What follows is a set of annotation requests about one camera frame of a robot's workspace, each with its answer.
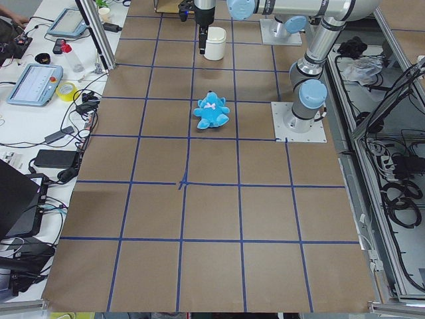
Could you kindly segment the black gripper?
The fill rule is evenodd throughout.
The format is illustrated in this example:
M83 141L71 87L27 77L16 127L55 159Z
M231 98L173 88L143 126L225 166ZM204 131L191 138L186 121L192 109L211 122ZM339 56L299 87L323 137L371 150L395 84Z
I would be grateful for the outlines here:
M208 27L214 21L215 0L194 0L195 21L199 27L199 53L205 54Z

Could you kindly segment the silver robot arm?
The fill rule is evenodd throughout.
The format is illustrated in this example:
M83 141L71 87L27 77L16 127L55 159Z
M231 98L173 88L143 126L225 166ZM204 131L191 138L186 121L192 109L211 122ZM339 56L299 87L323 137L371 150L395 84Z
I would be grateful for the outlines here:
M265 45L300 46L299 33L307 18L320 18L325 28L339 33L348 21L358 21L370 15L379 1L227 1L230 16L245 21L254 14L273 16L260 21Z
M319 78L325 59L345 25L344 20L322 15L319 28L303 58L294 62L290 68L290 80L296 100L283 116L283 120L293 132L308 132L314 122L321 121L326 115L323 112L321 117L315 118L327 98L327 88ZM199 118L197 128L206 130L227 124L229 112L226 99L210 90L198 101L193 114Z

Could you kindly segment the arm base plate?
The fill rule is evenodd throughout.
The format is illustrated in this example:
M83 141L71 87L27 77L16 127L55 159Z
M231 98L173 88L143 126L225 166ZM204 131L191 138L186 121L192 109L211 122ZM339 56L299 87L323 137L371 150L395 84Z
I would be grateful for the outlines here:
M292 102L272 102L272 117L277 142L326 143L327 138L318 110L310 120L300 120L292 113Z
M300 47L302 39L300 33L289 33L283 23L271 19L260 20L260 30L263 45L280 45Z

